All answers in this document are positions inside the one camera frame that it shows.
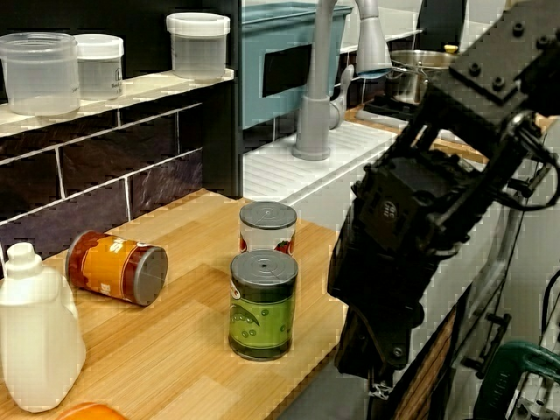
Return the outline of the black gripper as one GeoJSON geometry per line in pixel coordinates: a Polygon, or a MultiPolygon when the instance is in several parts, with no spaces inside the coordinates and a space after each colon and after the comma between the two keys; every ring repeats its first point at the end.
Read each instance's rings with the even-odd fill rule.
{"type": "Polygon", "coordinates": [[[335,366],[389,392],[409,364],[425,289],[480,220],[460,210],[481,172],[440,150],[410,150],[364,172],[329,263],[328,293],[348,306],[335,366]]]}

